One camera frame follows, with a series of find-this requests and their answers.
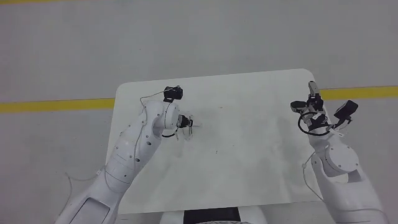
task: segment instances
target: table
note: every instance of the table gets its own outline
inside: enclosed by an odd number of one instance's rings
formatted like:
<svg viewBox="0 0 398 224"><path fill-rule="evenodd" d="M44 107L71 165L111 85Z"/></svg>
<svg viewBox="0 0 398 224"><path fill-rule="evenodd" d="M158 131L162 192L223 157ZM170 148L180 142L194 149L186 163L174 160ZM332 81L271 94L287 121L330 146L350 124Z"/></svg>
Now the table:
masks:
<svg viewBox="0 0 398 224"><path fill-rule="evenodd" d="M119 213L147 213L318 200L301 164L313 149L290 102L308 98L304 69L122 84L107 159L119 133L141 112L139 98L180 85L180 110L202 126L189 141L167 138L126 192ZM153 99L162 100L162 94ZM308 183L319 192L311 169Z"/></svg>

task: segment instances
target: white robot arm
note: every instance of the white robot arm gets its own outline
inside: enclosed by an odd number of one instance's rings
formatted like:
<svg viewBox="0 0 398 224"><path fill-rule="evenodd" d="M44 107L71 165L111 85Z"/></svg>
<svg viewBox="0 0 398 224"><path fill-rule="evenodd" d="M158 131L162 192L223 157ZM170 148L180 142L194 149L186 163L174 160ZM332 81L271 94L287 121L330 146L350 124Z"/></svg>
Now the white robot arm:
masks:
<svg viewBox="0 0 398 224"><path fill-rule="evenodd" d="M181 99L182 89L167 87L164 92L164 101L148 101L138 120L121 132L107 165L93 184L68 204L56 224L115 222L124 193L159 147L163 130L192 126L173 103Z"/></svg>
<svg viewBox="0 0 398 224"><path fill-rule="evenodd" d="M295 101L290 106L294 112L300 113L298 127L308 134L315 150L311 165L323 196L321 200L336 223L388 223L379 197L362 170L357 154L340 140L342 134L338 132L338 126L351 121L350 115L358 105L347 101L335 113L339 122L330 124L317 85L310 82L308 86L310 94L307 102ZM308 132L301 128L301 120L308 126ZM347 183L332 180L343 174L348 175Z"/></svg>

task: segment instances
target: white cable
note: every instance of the white cable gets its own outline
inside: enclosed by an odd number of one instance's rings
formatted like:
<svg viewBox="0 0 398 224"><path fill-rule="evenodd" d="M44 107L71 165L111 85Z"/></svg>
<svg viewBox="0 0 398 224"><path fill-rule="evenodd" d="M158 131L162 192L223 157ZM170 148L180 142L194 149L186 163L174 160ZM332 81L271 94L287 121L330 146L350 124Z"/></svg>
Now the white cable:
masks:
<svg viewBox="0 0 398 224"><path fill-rule="evenodd" d="M165 92L165 91L172 90L172 89L174 89L174 88L169 88L169 89L167 89L167 90L160 91L160 92L155 93L155 94L153 94L153 95L144 96L144 97L139 98L139 101L141 102L141 105L142 105L142 107L143 107L143 109L144 109L144 112L145 112L145 122L142 123L141 130L140 130L139 135L138 135L138 138L137 138L137 140L136 140L136 144L134 145L134 157L133 157L134 161L136 160L136 151L137 151L137 145L138 145L139 138L141 137L142 130L144 129L144 126L146 126L147 121L148 121L147 109L146 109L144 103L142 102L142 99L144 99L144 98L150 98L150 97L152 97L152 96L158 95L158 94L163 93L163 92ZM106 183L106 185L108 186L108 189L110 189L110 191L112 191L112 192L114 192L114 193L117 193L117 194L123 192L124 190L123 190L123 191L120 191L120 192L114 191L114 190L109 186L108 180L106 179L106 173L107 173L107 171L106 171L106 166L103 166L103 167L101 168L101 170L102 170L102 169L104 169L105 183ZM66 209L66 207L67 207L67 205L68 205L68 202L70 201L70 197L72 196L73 187L72 187L71 179L72 179L72 180L75 180L75 181L84 182L84 181L92 180L92 179L94 179L94 178L96 178L96 177L98 176L98 174L96 174L96 175L94 175L93 177L90 177L90 178L88 178L88 179L77 179L77 178L71 177L68 173L65 173L65 175L68 177L68 181L69 181L69 196L68 196L68 199L67 199L67 201L65 202L65 205L63 206L61 212L58 214L58 216L60 216L61 213Z"/></svg>
<svg viewBox="0 0 398 224"><path fill-rule="evenodd" d="M305 182L305 185L327 206L327 207L331 207L331 208L334 208L335 210L337 210L337 211L339 211L339 212L358 212L358 211L377 211L377 212L380 212L380 213L382 213L383 215L384 215L384 218L386 219L386 221L387 221L387 224L390 224L390 221L389 221L389 219L388 219L388 216L387 216L387 214L385 213L385 212L383 212L382 210L380 210L380 209L377 209L377 208L359 208L359 209L354 209L354 210L343 210L343 209L339 209L339 208L336 208L336 207L334 207L334 206L331 206L331 205L328 205L325 201L324 201L324 199L321 197L321 196L319 196L309 185L308 185L308 183L307 183L307 180L306 180L306 178L305 178L305 173L304 173L304 170L305 170L305 168L307 167L307 163L309 162L309 160L312 158L312 156L314 156L315 155L315 151L311 154L311 156L307 159L307 161L305 161L305 163L304 164L302 164L302 168L303 168L303 178L304 178L304 182Z"/></svg>
<svg viewBox="0 0 398 224"><path fill-rule="evenodd" d="M142 99L150 98L150 97L153 97L153 96L155 96L155 95L158 95L158 94L160 94L160 93L163 93L163 92L165 92L165 91L169 91L169 90L172 90L172 89L174 89L174 88L169 88L169 89L167 89L167 90L154 93L153 95L143 96L143 97L139 98L139 102L141 102L142 108L144 109L144 112L145 112L145 121L142 122L141 129L140 129L140 131L139 131L138 137L137 137L137 139L136 139L136 143L135 143L135 145L134 145L134 154L133 154L133 157L132 157L132 159L134 160L134 166L133 166L134 171L136 170L136 152L137 152L138 141L139 141L139 139L140 139L140 137L141 137L141 135L142 135L142 130L144 129L144 126L146 126L146 125L147 125L147 122L148 122L147 108L145 107L144 103L142 102ZM108 184L108 181L106 180L106 173L107 173L107 171L106 171L106 169L105 169L105 173L104 173L104 174L105 174L105 183L106 183L106 185L108 186L108 188L110 189L110 191L112 191L112 192L114 192L114 193L117 193L117 194L123 192L124 190L123 190L123 191L120 191L120 192L117 192L117 191L114 191L113 189L111 189L111 187L110 187L109 184Z"/></svg>
<svg viewBox="0 0 398 224"><path fill-rule="evenodd" d="M87 179L77 179L75 177L70 176L67 172L65 172L65 175L68 177L68 181L69 181L69 196L68 196L67 201L65 202L65 205L63 206L62 210L58 214L58 216L60 216L61 213L66 209L68 202L70 201L70 197L72 196L72 192L73 192L72 180L84 182L84 181L93 180L94 178L96 178L98 176L98 174L95 174L94 176L87 178Z"/></svg>

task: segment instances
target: black panel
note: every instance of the black panel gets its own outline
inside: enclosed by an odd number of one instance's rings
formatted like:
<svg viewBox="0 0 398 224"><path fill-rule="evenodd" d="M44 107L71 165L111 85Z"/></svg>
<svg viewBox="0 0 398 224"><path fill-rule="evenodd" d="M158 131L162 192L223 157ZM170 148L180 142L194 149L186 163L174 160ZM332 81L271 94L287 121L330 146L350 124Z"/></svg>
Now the black panel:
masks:
<svg viewBox="0 0 398 224"><path fill-rule="evenodd" d="M238 208L211 208L184 211L183 224L197 224L201 222L212 222L228 220L240 222Z"/></svg>

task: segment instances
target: gray floor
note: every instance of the gray floor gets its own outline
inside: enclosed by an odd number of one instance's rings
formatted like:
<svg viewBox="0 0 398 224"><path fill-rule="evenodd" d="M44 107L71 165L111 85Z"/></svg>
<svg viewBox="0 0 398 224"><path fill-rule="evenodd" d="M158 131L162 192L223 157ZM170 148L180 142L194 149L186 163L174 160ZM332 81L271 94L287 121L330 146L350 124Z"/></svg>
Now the gray floor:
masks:
<svg viewBox="0 0 398 224"><path fill-rule="evenodd" d="M307 68L322 88L398 84L396 0L92 0L2 5L0 101L113 97L124 82ZM342 102L326 103L329 111ZM358 100L346 142L398 222L398 99ZM106 155L111 110L0 115L0 223L52 223L64 172ZM73 195L89 182L74 182ZM332 223L321 203L270 223ZM120 216L157 223L158 213Z"/></svg>

